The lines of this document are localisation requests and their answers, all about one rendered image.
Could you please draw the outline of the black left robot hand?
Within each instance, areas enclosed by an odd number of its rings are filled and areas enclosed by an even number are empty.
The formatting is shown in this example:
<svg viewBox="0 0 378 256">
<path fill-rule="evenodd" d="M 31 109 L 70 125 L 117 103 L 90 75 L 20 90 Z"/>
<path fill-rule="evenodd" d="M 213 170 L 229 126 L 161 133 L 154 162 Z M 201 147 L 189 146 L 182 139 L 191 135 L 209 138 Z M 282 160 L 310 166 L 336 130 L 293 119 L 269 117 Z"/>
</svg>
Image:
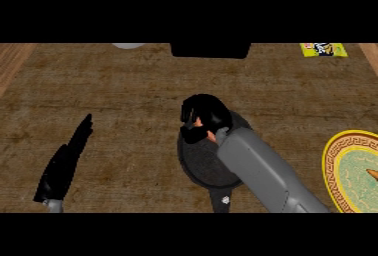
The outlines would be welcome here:
<svg viewBox="0 0 378 256">
<path fill-rule="evenodd" d="M 67 144 L 62 144 L 43 171 L 34 201 L 62 200 L 71 186 L 79 159 L 93 133 L 92 115 L 82 121 Z"/>
</svg>

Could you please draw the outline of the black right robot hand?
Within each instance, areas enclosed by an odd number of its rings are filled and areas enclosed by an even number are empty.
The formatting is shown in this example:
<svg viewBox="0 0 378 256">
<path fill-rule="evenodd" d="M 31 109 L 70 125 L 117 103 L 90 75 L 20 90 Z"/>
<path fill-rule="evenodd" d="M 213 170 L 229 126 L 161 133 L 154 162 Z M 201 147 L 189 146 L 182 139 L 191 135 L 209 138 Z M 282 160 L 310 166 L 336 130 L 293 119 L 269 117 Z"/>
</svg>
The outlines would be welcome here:
<svg viewBox="0 0 378 256">
<path fill-rule="evenodd" d="M 201 126 L 181 127 L 181 133 L 188 144 L 198 143 L 209 137 L 209 133 L 217 134 L 222 128 L 232 129 L 231 111 L 220 99 L 210 94 L 195 94 L 182 103 L 181 121 L 197 123 Z"/>
</svg>

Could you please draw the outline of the orange sweet potato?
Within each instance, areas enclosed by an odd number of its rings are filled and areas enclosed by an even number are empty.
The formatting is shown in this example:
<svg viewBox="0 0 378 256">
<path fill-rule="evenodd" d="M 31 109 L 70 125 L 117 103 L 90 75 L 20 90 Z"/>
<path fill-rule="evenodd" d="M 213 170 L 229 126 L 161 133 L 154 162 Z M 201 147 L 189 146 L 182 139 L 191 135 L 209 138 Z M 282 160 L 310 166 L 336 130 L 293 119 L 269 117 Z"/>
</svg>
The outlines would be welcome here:
<svg viewBox="0 0 378 256">
<path fill-rule="evenodd" d="M 197 117 L 197 121 L 194 122 L 194 126 L 195 127 L 203 127 L 204 126 L 200 117 Z M 207 131 L 207 139 L 215 143 L 217 142 L 216 141 L 216 135 L 210 130 Z"/>
</svg>

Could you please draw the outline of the dark grey frying pan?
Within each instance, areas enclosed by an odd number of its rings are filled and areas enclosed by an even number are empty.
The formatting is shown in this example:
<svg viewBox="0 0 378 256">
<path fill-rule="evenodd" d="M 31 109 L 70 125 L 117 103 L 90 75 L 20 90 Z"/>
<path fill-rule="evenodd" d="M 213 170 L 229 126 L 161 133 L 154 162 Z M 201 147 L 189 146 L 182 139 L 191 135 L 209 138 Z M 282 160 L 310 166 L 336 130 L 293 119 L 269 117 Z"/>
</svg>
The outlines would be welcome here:
<svg viewBox="0 0 378 256">
<path fill-rule="evenodd" d="M 178 138 L 178 154 L 183 171 L 195 184 L 209 190 L 213 211 L 228 213 L 232 190 L 243 185 L 217 157 L 219 145 L 207 138 L 188 144 L 183 135 Z"/>
</svg>

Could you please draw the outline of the yellow rimmed green plate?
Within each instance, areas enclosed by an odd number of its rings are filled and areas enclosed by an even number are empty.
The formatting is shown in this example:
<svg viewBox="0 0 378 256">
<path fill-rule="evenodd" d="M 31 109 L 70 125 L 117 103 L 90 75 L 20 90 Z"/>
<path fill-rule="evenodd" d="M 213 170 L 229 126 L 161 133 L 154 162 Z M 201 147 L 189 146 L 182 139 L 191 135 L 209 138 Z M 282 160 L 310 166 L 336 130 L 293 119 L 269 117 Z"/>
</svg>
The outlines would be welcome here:
<svg viewBox="0 0 378 256">
<path fill-rule="evenodd" d="M 378 134 L 346 130 L 330 139 L 322 153 L 327 190 L 343 213 L 378 213 Z"/>
</svg>

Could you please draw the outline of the black appliance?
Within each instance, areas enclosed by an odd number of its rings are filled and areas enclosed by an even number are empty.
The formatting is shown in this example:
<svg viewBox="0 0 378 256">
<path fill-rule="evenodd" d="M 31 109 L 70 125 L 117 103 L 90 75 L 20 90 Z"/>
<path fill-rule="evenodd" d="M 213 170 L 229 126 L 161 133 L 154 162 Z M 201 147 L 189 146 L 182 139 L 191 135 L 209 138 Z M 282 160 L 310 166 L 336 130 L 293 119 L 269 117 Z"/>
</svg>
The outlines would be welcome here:
<svg viewBox="0 0 378 256">
<path fill-rule="evenodd" d="M 250 43 L 172 43 L 175 57 L 232 58 L 244 59 L 248 56 Z"/>
</svg>

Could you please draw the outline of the pale grey round object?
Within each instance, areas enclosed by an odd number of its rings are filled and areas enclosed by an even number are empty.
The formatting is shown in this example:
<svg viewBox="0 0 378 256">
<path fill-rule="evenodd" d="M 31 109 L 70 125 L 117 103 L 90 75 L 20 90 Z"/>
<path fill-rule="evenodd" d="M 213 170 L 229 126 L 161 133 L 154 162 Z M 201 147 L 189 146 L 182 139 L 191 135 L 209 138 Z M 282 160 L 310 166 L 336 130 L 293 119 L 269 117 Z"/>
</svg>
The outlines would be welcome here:
<svg viewBox="0 0 378 256">
<path fill-rule="evenodd" d="M 145 43 L 113 43 L 120 49 L 136 49 L 145 45 Z"/>
</svg>

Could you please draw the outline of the yellow printed packet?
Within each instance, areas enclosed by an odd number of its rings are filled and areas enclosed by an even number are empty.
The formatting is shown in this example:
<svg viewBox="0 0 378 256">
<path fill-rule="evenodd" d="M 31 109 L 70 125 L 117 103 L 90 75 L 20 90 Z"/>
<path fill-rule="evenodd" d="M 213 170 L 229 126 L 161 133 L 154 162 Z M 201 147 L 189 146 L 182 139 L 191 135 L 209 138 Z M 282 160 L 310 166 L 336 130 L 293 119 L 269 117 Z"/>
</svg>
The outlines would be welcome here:
<svg viewBox="0 0 378 256">
<path fill-rule="evenodd" d="M 347 51 L 341 43 L 302 43 L 302 52 L 306 57 L 347 57 Z"/>
</svg>

